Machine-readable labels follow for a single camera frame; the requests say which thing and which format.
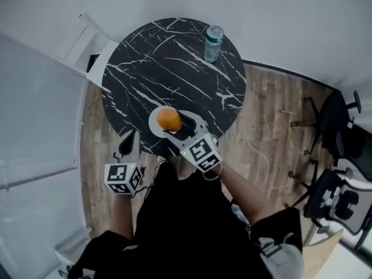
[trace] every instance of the person's right arm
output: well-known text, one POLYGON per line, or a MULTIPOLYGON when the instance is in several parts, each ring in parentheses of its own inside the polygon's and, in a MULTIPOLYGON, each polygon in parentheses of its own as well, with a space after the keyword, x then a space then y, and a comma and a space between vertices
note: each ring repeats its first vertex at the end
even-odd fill
MULTIPOLYGON (((226 162, 221 162, 221 166, 221 181, 251 225, 275 213, 273 206, 261 191, 240 176, 226 162)), ((218 173, 220 167, 214 167, 213 171, 218 173)))

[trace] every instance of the person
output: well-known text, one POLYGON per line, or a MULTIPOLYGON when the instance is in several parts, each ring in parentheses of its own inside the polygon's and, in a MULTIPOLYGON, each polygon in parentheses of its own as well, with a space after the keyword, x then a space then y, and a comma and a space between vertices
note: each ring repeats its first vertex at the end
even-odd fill
POLYGON ((87 245, 68 279, 80 278, 82 269, 94 270, 94 278, 303 276, 298 209, 275 212, 262 192, 225 162, 213 168, 218 173, 222 167, 220 179, 213 181, 206 181, 200 171, 179 181, 171 163, 158 164, 135 233, 131 197, 116 195, 110 229, 87 245), (231 210, 221 183, 248 219, 250 232, 231 210))

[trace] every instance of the white wall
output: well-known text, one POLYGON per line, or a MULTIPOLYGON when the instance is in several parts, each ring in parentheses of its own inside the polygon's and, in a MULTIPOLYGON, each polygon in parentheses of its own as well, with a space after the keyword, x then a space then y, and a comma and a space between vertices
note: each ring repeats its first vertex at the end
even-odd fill
POLYGON ((54 247, 85 227, 79 172, 0 190, 0 263, 13 279, 44 278, 54 247))
POLYGON ((77 167, 85 80, 0 35, 0 186, 77 167))
POLYGON ((372 0, 0 0, 0 30, 52 54, 86 10, 115 39, 152 20, 221 25, 244 59, 329 84, 372 77, 372 0))

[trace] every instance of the black marble table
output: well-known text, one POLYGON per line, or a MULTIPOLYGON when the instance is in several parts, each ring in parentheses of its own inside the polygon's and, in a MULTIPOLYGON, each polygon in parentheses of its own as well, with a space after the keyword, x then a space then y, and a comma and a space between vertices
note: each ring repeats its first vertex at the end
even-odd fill
POLYGON ((110 57, 101 90, 105 113, 119 135, 138 130, 143 151, 179 155, 149 127, 149 115, 160 106, 200 115, 218 137, 237 118, 245 97, 243 61, 225 36, 217 62, 206 62, 207 27, 183 18, 151 22, 125 38, 110 57))

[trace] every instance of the black baseboard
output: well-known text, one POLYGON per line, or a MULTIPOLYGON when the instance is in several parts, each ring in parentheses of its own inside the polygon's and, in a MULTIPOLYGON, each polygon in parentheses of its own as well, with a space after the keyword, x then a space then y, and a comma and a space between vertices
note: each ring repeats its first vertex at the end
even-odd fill
POLYGON ((272 70, 279 71, 279 72, 282 72, 282 73, 287 73, 287 74, 290 74, 292 76, 302 78, 306 81, 311 81, 313 83, 316 83, 316 84, 318 84, 320 86, 323 86, 323 87, 326 87, 328 89, 337 90, 336 88, 334 88, 330 85, 322 83, 321 81, 317 81, 317 80, 315 80, 311 77, 307 77, 307 76, 304 76, 304 75, 296 73, 296 72, 292 72, 292 71, 287 70, 287 69, 283 69, 283 68, 279 68, 279 67, 275 67, 275 66, 271 66, 271 65, 267 65, 267 64, 262 64, 262 63, 259 63, 259 62, 249 61, 249 60, 243 60, 243 63, 249 64, 249 65, 254 65, 254 66, 257 66, 257 67, 272 69, 272 70))

